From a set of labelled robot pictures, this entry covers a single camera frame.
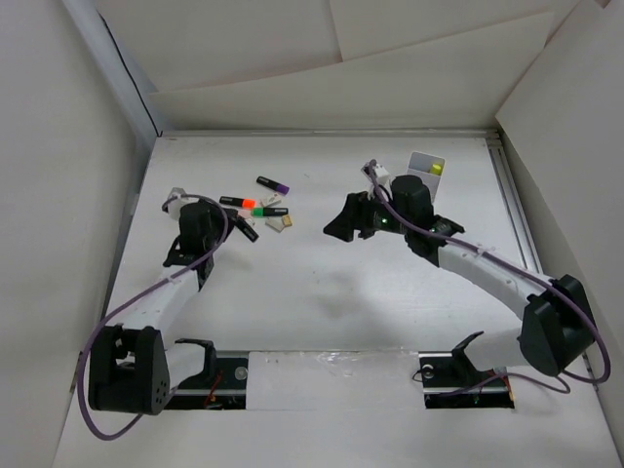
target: white table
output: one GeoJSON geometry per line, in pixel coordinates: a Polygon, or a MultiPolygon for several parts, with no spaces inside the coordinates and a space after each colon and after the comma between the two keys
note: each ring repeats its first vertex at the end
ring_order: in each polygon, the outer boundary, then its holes
{"type": "MultiPolygon", "coordinates": [[[[251,354],[248,409],[166,411],[108,444],[88,433],[74,398],[55,467],[620,466],[588,385],[560,396],[513,380],[513,411],[424,408],[421,388],[410,381],[412,351],[450,349],[471,332],[504,330],[517,319],[468,282],[415,257],[399,236],[344,244],[322,234],[346,193],[366,188],[365,162],[376,158],[404,174],[412,151],[447,160],[436,211],[520,261],[482,137],[161,138],[111,306],[159,274],[177,233],[159,210],[172,187],[213,198],[263,196],[257,176],[291,187],[283,206],[294,226],[278,234],[260,224],[255,244],[234,232],[174,329],[175,336],[212,339],[217,350],[260,351],[251,354]]],[[[584,372],[582,363],[574,368],[584,372]]],[[[110,431],[128,419],[96,417],[110,431]]]]}

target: yellow object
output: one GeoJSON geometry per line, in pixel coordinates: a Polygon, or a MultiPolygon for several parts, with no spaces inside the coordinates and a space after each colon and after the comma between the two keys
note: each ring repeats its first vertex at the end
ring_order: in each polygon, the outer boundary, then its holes
{"type": "Polygon", "coordinates": [[[441,176],[442,164],[432,164],[431,169],[429,170],[429,174],[433,174],[434,176],[441,176]]]}

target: purple marker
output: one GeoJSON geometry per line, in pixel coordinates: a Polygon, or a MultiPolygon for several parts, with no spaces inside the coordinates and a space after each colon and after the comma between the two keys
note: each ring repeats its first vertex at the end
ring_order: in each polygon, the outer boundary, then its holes
{"type": "Polygon", "coordinates": [[[275,180],[271,180],[270,178],[260,176],[255,181],[264,187],[275,190],[276,192],[280,192],[282,195],[286,195],[287,193],[289,193],[289,190],[291,190],[286,185],[282,185],[281,183],[278,183],[275,180]]]}

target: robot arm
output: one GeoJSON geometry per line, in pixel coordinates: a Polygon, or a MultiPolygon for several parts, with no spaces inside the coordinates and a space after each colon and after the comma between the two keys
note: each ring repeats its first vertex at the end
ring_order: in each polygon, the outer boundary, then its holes
{"type": "MultiPolygon", "coordinates": [[[[178,274],[208,254],[223,232],[222,213],[200,200],[178,198],[166,207],[178,218],[179,236],[164,262],[160,279],[169,283],[146,295],[115,326],[104,327],[94,342],[89,371],[89,405],[94,410],[158,414],[188,377],[215,377],[216,352],[208,340],[167,340],[167,330],[186,302],[204,287],[215,262],[212,256],[178,274]]],[[[236,226],[252,242],[255,231],[235,210],[228,216],[227,237],[236,226]]]]}
{"type": "MultiPolygon", "coordinates": [[[[363,172],[368,178],[374,176],[380,187],[389,180],[389,174],[381,166],[365,166],[363,172]]],[[[455,364],[462,368],[460,371],[477,376],[468,381],[479,381],[483,373],[477,369],[486,371],[526,364],[546,375],[559,375],[594,342],[591,332],[569,307],[545,288],[515,272],[522,270],[520,266],[510,271],[497,263],[499,257],[492,253],[472,252],[447,242],[449,237],[463,239],[464,228],[434,214],[429,190],[420,178],[397,176],[389,184],[389,190],[384,187],[384,191],[388,195],[391,193],[388,203],[393,211],[416,226],[417,232],[407,229],[389,212],[375,191],[370,190],[347,195],[342,212],[325,227],[324,233],[345,242],[353,240],[354,231],[360,231],[358,237],[362,239],[368,239],[376,231],[401,234],[415,254],[496,297],[521,321],[515,329],[501,333],[476,332],[452,350],[455,364]]],[[[559,280],[533,273],[531,276],[565,294],[593,322],[586,294],[577,280],[567,275],[559,280]]]]}

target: screw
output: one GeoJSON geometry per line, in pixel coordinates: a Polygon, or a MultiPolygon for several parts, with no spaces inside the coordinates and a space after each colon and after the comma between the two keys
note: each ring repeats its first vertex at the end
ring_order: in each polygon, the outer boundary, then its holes
{"type": "Polygon", "coordinates": [[[245,380],[247,378],[247,368],[239,367],[234,370],[234,377],[237,380],[245,380]]]}
{"type": "Polygon", "coordinates": [[[433,378],[434,373],[433,373],[433,366],[430,364],[425,364],[422,368],[422,377],[423,378],[433,378]]]}

